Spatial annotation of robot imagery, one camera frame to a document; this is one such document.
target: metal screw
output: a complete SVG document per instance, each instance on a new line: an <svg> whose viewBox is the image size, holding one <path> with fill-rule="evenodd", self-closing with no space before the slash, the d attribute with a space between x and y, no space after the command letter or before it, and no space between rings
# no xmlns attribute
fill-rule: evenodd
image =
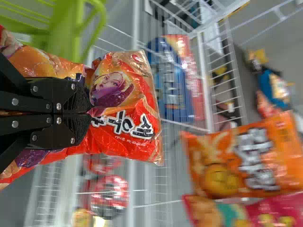
<svg viewBox="0 0 303 227"><path fill-rule="evenodd" d="M33 86L33 91L37 92L38 91L38 87L37 86Z"/></svg>
<svg viewBox="0 0 303 227"><path fill-rule="evenodd" d="M61 110L61 108L62 108L61 103L57 103L56 107L57 107L57 110Z"/></svg>
<svg viewBox="0 0 303 227"><path fill-rule="evenodd" d="M13 99L11 100L11 103L12 103L13 105L18 105L18 104L19 104L19 100L16 99L16 98L13 98Z"/></svg>
<svg viewBox="0 0 303 227"><path fill-rule="evenodd" d="M11 126L12 126L13 128L17 128L17 127L19 126L19 122L13 121L13 122L11 123Z"/></svg>
<svg viewBox="0 0 303 227"><path fill-rule="evenodd" d="M33 135L32 141L37 141L38 137L36 135Z"/></svg>
<svg viewBox="0 0 303 227"><path fill-rule="evenodd" d="M57 118L57 124L61 124L61 122L62 122L61 117L58 117L58 118Z"/></svg>

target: pink snack bag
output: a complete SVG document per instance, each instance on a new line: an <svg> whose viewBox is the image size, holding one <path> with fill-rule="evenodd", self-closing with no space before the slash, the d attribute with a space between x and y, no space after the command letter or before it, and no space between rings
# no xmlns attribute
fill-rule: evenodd
<svg viewBox="0 0 303 227"><path fill-rule="evenodd" d="M246 210L254 227L303 227L303 192L267 198Z"/></svg>

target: product label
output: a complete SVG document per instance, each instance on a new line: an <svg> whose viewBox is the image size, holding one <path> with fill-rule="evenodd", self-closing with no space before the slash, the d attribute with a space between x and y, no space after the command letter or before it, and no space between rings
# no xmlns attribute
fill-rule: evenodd
<svg viewBox="0 0 303 227"><path fill-rule="evenodd" d="M273 171L266 168L261 161L261 155L268 153L273 147L273 142L268 140L267 130L252 128L237 138L235 154L242 159L239 170L250 175L245 179L246 185L251 189L279 190L280 186L276 185Z"/></svg>
<svg viewBox="0 0 303 227"><path fill-rule="evenodd" d="M141 124L136 126L132 118L125 116L125 110L119 111L116 117L101 116L94 117L91 124L95 128L100 126L110 125L114 127L114 133L120 135L123 133L129 133L132 137L151 140L155 135L152 124L148 121L145 114L140 116Z"/></svg>

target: orange snack bag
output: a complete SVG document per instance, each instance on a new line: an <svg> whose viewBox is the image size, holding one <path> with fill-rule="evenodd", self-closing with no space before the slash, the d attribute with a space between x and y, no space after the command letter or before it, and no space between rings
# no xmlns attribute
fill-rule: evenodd
<svg viewBox="0 0 303 227"><path fill-rule="evenodd" d="M195 191L213 199L303 188L302 146L291 112L205 136L182 132Z"/></svg>

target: packaging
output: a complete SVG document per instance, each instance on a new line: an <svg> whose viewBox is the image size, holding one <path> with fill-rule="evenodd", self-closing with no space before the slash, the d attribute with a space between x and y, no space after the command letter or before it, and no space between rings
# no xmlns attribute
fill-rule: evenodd
<svg viewBox="0 0 303 227"><path fill-rule="evenodd" d="M217 203L197 195L183 195L182 200L195 227L253 227L240 204Z"/></svg>
<svg viewBox="0 0 303 227"><path fill-rule="evenodd" d="M205 136L181 132L195 192L268 197L303 188L302 146L291 112Z"/></svg>
<svg viewBox="0 0 303 227"><path fill-rule="evenodd" d="M251 205L217 203L197 195L183 195L195 227L301 227L303 193L280 195Z"/></svg>
<svg viewBox="0 0 303 227"><path fill-rule="evenodd" d="M2 53L16 45L16 39L3 27L0 27L0 34ZM0 173L0 189L36 165L73 154L104 153L163 164L159 110L151 68L144 51L108 53L102 61L100 58L93 61L92 69L21 44L7 57L24 77L57 77L79 81L83 85L85 81L88 96L95 106L89 111L94 119L79 146L55 151L23 150ZM104 85L106 94L102 89L105 77L114 78L113 81L119 84L117 89ZM0 111L0 114L22 113Z"/></svg>
<svg viewBox="0 0 303 227"><path fill-rule="evenodd" d="M82 186L83 208L105 220L122 214L128 205L128 183L117 175L87 180Z"/></svg>
<svg viewBox="0 0 303 227"><path fill-rule="evenodd" d="M276 108L271 104L262 91L256 91L257 95L257 110L262 118L271 117L275 114L282 112L280 108Z"/></svg>
<svg viewBox="0 0 303 227"><path fill-rule="evenodd" d="M289 90L287 83L274 73L270 74L269 77L270 84L273 89L273 97L282 99L285 102L289 103Z"/></svg>
<svg viewBox="0 0 303 227"><path fill-rule="evenodd" d="M186 35L164 35L151 40L148 61L154 74L162 117L177 122L204 119L202 81Z"/></svg>
<svg viewBox="0 0 303 227"><path fill-rule="evenodd" d="M94 119L67 155L104 153L162 165L160 116L144 51L110 52L90 76L86 87Z"/></svg>
<svg viewBox="0 0 303 227"><path fill-rule="evenodd" d="M104 175L111 170L119 167L122 160L118 156L99 155L84 155L83 164L86 170L91 173Z"/></svg>
<svg viewBox="0 0 303 227"><path fill-rule="evenodd" d="M303 193L281 195L246 206L254 227L303 226Z"/></svg>

